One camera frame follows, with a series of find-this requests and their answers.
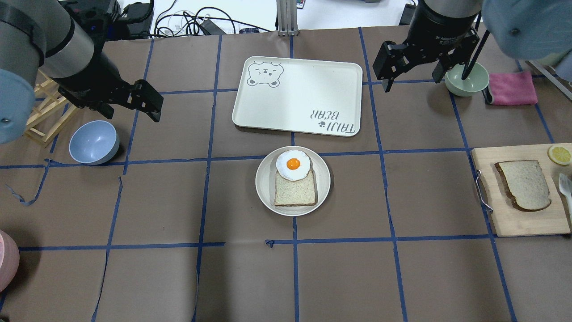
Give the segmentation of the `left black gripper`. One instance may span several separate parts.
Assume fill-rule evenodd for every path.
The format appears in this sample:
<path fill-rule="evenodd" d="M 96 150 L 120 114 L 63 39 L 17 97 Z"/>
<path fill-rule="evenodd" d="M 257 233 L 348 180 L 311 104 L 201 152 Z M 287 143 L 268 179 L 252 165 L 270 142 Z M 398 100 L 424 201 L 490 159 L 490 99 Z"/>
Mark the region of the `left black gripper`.
<path fill-rule="evenodd" d="M 59 79 L 59 92 L 74 106 L 98 110 L 106 119 L 113 118 L 116 107 L 139 111 L 156 123 L 161 119 L 164 98 L 147 80 L 132 86 L 116 75 L 76 75 Z"/>

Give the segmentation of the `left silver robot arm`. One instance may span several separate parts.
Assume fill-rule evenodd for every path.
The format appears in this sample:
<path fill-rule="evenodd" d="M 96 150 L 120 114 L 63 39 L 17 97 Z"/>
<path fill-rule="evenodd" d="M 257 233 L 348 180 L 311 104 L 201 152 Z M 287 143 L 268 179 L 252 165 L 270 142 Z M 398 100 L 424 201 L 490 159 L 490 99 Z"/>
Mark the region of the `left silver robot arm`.
<path fill-rule="evenodd" d="M 59 0 L 0 3 L 1 143 L 18 139 L 35 104 L 34 84 L 43 72 L 77 108 L 111 119 L 113 105 L 139 110 L 159 122 L 163 96 L 146 80 L 125 81 L 103 52 L 108 27 L 137 24 L 113 9 L 75 13 Z"/>

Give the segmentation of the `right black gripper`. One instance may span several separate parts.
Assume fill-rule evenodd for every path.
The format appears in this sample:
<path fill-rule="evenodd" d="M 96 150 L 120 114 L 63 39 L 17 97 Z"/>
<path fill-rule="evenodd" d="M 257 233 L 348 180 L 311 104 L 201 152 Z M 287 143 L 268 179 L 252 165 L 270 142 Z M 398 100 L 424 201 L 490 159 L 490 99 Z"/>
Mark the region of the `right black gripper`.
<path fill-rule="evenodd" d="M 479 42 L 474 20 L 475 16 L 413 16 L 407 38 L 402 43 L 384 41 L 374 59 L 374 75 L 382 82 L 384 91 L 390 92 L 405 67 L 411 69 L 438 60 L 432 78 L 439 83 L 456 65 L 467 63 Z"/>

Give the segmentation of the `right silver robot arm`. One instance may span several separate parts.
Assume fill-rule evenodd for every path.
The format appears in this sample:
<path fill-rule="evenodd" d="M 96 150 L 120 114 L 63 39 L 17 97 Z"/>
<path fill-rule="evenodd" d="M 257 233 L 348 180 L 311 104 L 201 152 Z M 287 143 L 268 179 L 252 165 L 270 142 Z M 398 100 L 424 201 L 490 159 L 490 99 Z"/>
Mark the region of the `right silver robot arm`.
<path fill-rule="evenodd" d="M 468 63 L 480 40 L 473 23 L 484 19 L 501 51 L 520 60 L 537 60 L 570 51 L 572 4 L 569 0 L 420 0 L 402 43 L 384 41 L 373 63 L 386 92 L 412 68 L 437 63 L 445 74 Z"/>

